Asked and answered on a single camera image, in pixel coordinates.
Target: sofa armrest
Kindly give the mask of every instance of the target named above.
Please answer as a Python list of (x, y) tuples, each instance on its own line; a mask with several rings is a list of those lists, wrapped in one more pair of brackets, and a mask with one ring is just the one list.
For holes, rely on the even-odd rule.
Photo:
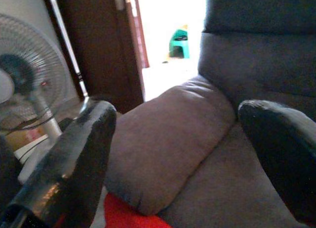
[(197, 76), (117, 121), (106, 187), (139, 212), (168, 206), (235, 121), (227, 98)]

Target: brown door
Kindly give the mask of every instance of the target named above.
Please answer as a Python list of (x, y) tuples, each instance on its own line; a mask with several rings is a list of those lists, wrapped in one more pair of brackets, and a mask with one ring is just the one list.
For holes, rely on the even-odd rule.
[(142, 103), (128, 5), (122, 2), (124, 8), (118, 8), (116, 0), (57, 2), (88, 94), (103, 96), (122, 113)]

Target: sofa cushion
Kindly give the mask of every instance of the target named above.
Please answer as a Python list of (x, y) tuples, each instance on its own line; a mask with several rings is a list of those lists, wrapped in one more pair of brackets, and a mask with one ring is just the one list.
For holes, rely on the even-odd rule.
[(316, 0), (208, 0), (205, 32), (315, 34)]
[(159, 216), (174, 228), (307, 227), (282, 202), (239, 123)]
[(316, 36), (202, 34), (199, 73), (238, 105), (287, 104), (316, 120)]
[(120, 117), (106, 187), (143, 214), (168, 206), (233, 125), (226, 97), (201, 76)]

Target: red cloth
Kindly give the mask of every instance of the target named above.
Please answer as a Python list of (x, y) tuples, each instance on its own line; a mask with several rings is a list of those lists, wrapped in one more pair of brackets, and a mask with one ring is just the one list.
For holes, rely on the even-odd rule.
[(106, 228), (171, 228), (157, 216), (143, 216), (108, 193), (104, 200)]

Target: green plastic stool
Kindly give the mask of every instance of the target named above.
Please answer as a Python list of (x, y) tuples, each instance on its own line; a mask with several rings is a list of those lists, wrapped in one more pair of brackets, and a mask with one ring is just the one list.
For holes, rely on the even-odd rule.
[[(177, 38), (186, 36), (186, 40), (176, 40)], [(189, 53), (189, 43), (188, 43), (188, 32), (182, 29), (178, 29), (172, 36), (171, 41), (169, 43), (169, 55), (170, 57), (174, 56), (174, 47), (180, 47), (182, 48), (183, 51), (183, 57), (185, 59), (190, 58), (190, 53)]]

